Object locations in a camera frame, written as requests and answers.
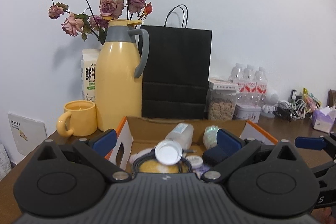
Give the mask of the clear plastic container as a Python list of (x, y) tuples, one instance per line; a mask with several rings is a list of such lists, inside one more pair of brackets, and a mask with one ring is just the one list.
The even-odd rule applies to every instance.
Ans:
[(182, 149), (189, 149), (193, 141), (194, 127), (188, 123), (179, 123), (165, 137), (166, 140), (178, 142)]

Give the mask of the white jar lid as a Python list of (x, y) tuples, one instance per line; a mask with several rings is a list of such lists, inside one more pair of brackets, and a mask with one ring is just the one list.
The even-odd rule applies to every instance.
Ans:
[(155, 147), (154, 155), (163, 165), (175, 165), (181, 160), (183, 149), (177, 141), (163, 140)]

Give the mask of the purple tissue pack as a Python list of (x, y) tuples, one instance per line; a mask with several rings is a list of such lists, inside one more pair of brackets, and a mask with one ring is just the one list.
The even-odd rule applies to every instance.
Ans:
[(335, 105), (315, 110), (312, 115), (312, 127), (324, 133), (330, 133), (335, 122)]

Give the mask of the navy blue pouch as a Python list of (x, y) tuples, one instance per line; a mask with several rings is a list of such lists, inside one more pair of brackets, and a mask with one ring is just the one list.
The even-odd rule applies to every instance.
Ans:
[(218, 145), (204, 151), (203, 163), (208, 166), (216, 166), (228, 158), (228, 155)]

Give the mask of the mint knitted ball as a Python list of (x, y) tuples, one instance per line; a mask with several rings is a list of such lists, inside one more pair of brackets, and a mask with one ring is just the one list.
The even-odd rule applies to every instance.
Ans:
[(205, 132), (203, 134), (203, 144), (206, 149), (211, 149), (217, 146), (217, 133), (219, 131), (219, 127), (212, 125), (205, 128)]

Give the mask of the yellow ceramic mug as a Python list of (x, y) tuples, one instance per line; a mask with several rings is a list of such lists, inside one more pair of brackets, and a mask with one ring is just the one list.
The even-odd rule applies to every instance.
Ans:
[(91, 135), (97, 130), (96, 104), (77, 100), (64, 105), (64, 113), (58, 118), (56, 130), (63, 137)]

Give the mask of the red orange cardboard box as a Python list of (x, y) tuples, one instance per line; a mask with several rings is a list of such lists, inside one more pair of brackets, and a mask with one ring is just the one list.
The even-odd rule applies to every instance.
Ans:
[(105, 158), (123, 170), (130, 171), (129, 158), (145, 149), (155, 147), (164, 139), (174, 139), (182, 148), (194, 150), (201, 156), (206, 150), (203, 135), (207, 127), (217, 126), (236, 137), (255, 138), (265, 144), (276, 144), (278, 140), (251, 121), (211, 121), (147, 119), (124, 117), (116, 129), (117, 139), (113, 149)]

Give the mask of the white flat lid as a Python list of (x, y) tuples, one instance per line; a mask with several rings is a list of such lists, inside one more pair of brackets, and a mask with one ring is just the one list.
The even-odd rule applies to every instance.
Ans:
[(190, 163), (192, 169), (199, 169), (203, 166), (203, 159), (200, 156), (189, 155), (185, 159)]

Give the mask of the water bottle middle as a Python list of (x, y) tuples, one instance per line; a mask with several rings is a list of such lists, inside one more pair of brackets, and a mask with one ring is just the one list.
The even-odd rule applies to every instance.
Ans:
[(244, 79), (244, 103), (247, 105), (255, 104), (255, 92), (256, 92), (256, 78), (255, 68), (252, 65), (247, 65), (243, 71)]

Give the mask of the water bottle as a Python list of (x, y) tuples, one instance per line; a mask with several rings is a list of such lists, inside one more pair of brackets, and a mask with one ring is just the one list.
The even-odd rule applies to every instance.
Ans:
[(256, 93), (258, 96), (258, 105), (263, 107), (265, 105), (265, 97), (268, 85), (268, 79), (266, 77), (265, 68), (259, 67), (255, 72), (256, 79)]
[(255, 92), (256, 92), (256, 78), (255, 68), (252, 65), (247, 65), (243, 71), (244, 79), (244, 103), (247, 105), (255, 104)]
[(244, 92), (245, 81), (244, 81), (242, 64), (240, 63), (235, 64), (235, 66), (231, 70), (229, 81), (238, 86), (240, 94)]

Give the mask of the clear jar of nuts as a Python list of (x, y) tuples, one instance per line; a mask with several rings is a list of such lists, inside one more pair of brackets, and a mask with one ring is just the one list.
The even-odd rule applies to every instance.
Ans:
[(209, 79), (207, 94), (208, 119), (229, 121), (233, 118), (239, 87), (225, 80)]

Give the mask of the white astronaut figurine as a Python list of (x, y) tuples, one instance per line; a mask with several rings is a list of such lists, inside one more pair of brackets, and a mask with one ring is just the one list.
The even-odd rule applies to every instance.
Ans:
[(278, 93), (275, 90), (269, 90), (266, 92), (265, 98), (262, 103), (261, 115), (267, 118), (274, 118), (274, 111), (279, 101)]

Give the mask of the water bottle right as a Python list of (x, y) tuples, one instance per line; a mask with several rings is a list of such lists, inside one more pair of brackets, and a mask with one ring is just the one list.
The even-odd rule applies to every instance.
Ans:
[(268, 85), (268, 79), (266, 77), (265, 68), (259, 67), (255, 72), (256, 79), (256, 93), (258, 96), (258, 105), (263, 107), (265, 105), (265, 97)]

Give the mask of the white board with logo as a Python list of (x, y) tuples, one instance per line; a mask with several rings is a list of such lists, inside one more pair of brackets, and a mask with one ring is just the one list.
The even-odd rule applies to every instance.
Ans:
[(27, 156), (47, 139), (43, 122), (13, 113), (8, 113), (8, 119), (17, 150), (23, 156)]

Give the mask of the water bottle left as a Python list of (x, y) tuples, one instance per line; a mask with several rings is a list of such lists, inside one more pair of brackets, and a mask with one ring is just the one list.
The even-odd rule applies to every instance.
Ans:
[(240, 63), (235, 64), (235, 66), (231, 70), (229, 81), (238, 86), (240, 94), (244, 92), (245, 81), (244, 81), (242, 64)]

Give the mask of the white milk carton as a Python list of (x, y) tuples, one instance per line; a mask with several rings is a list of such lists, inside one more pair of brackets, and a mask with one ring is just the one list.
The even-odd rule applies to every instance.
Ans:
[(83, 49), (81, 57), (81, 87), (83, 99), (95, 102), (96, 63), (100, 49)]

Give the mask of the yellow thermos jug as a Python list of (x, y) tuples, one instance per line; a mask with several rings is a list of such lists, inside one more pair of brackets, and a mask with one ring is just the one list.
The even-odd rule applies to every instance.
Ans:
[(109, 21), (105, 43), (96, 63), (97, 127), (116, 129), (125, 116), (140, 117), (142, 74), (149, 56), (147, 30), (142, 20)]

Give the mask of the black paper bag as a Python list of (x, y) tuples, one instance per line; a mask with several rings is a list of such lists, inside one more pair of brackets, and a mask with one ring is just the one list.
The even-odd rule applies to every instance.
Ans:
[(142, 116), (203, 119), (209, 85), (212, 32), (187, 28), (186, 5), (180, 28), (146, 26), (149, 57), (142, 78)]

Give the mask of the blue white leaflet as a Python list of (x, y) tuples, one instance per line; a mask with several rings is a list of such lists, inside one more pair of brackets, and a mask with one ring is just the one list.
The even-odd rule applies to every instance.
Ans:
[(4, 145), (0, 144), (0, 180), (3, 180), (11, 171), (11, 162)]

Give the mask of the dried pink rose bouquet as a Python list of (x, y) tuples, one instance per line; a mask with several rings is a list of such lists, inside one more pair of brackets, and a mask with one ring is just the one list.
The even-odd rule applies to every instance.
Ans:
[(48, 16), (55, 20), (67, 15), (61, 24), (62, 30), (67, 35), (73, 37), (80, 35), (83, 40), (86, 40), (88, 35), (94, 35), (100, 44), (105, 43), (108, 22), (119, 19), (123, 10), (126, 10), (127, 20), (131, 20), (135, 15), (140, 21), (145, 20), (153, 11), (152, 4), (146, 0), (99, 0), (99, 14), (96, 15), (89, 1), (85, 1), (89, 14), (85, 12), (75, 14), (70, 11), (68, 5), (53, 2), (48, 10)]

